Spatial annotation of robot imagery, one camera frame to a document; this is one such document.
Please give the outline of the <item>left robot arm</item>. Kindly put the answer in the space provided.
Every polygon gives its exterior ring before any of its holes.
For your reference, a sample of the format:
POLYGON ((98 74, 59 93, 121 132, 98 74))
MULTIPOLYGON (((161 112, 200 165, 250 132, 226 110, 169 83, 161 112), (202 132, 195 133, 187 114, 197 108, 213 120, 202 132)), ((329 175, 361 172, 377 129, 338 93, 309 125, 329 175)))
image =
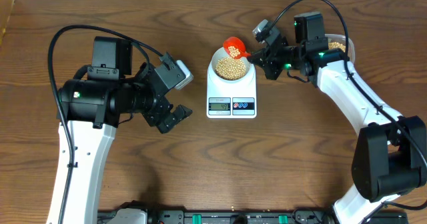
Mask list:
POLYGON ((96 223, 105 162, 123 114, 142 114, 160 133, 170 132, 191 109, 166 98, 193 75, 180 60, 162 55, 160 66, 143 63, 131 74, 135 41, 96 37, 92 63, 59 90, 59 162, 48 223, 96 223))

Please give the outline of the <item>red measuring scoop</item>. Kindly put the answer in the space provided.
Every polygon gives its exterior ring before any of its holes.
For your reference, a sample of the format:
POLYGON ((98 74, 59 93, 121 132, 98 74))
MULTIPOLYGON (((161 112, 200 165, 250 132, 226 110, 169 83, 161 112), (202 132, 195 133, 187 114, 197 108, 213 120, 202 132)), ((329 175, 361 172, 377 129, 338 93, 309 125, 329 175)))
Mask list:
POLYGON ((244 42, 240 40, 237 37, 229 37, 223 42, 223 48, 225 49, 226 53, 228 54, 228 47, 232 45, 237 47, 241 52, 241 57, 249 57, 250 54, 246 51, 246 46, 244 45, 244 42))

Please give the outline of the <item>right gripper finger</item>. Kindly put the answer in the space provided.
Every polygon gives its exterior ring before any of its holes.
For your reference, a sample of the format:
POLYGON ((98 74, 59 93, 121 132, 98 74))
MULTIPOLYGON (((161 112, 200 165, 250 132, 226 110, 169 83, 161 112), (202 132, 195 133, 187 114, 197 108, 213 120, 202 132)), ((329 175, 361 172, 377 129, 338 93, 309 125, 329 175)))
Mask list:
POLYGON ((260 67, 263 70, 266 70, 268 68, 268 62, 267 62, 267 59, 265 57, 251 56, 251 57, 248 57, 248 61, 250 63, 260 67))
POLYGON ((269 53, 268 48, 263 48, 258 51, 254 51, 251 53, 251 55, 248 57, 248 59, 266 59, 269 53))

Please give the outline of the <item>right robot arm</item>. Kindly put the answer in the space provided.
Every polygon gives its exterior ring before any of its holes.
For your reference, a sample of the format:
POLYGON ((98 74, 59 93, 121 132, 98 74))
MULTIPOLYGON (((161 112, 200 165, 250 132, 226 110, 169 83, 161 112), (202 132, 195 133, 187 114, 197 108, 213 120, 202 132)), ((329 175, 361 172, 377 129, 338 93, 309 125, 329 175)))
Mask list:
POLYGON ((267 79, 295 69, 329 96, 354 128, 358 141, 352 161, 354 184, 337 200, 325 223, 367 223, 382 207, 426 184, 426 125, 388 106, 361 79, 344 51, 329 46, 318 12, 294 17, 296 45, 263 20, 253 30, 264 48, 248 60, 267 79))

